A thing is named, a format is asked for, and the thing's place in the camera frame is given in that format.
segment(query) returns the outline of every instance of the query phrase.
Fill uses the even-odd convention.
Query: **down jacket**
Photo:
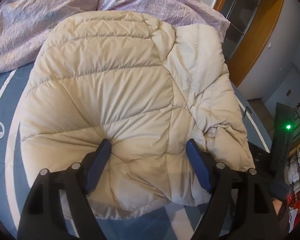
[[[207,202],[186,157],[190,138],[232,169],[254,167],[211,26],[173,28],[120,11],[71,16],[42,46],[23,107],[21,150],[30,186],[42,168],[66,169],[104,138],[112,142],[88,196],[99,218]]]

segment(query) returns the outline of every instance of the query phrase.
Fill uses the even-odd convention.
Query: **bed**
[[[24,65],[22,57],[18,57],[17,60],[14,64],[23,62],[21,65]],[[33,65],[31,62],[12,71],[0,73],[0,220],[14,237],[17,235],[20,214],[29,192],[20,150],[19,122],[22,109],[19,106]],[[248,102],[235,86],[233,88],[244,115],[243,122],[248,130],[248,140],[269,152],[271,140],[265,128]],[[98,220],[98,223],[105,236],[112,240],[186,240],[191,238],[206,207],[207,204],[188,207],[171,203],[136,219]],[[67,220],[66,223],[69,232],[77,235],[73,222]],[[228,232],[230,223],[229,212],[221,234]]]

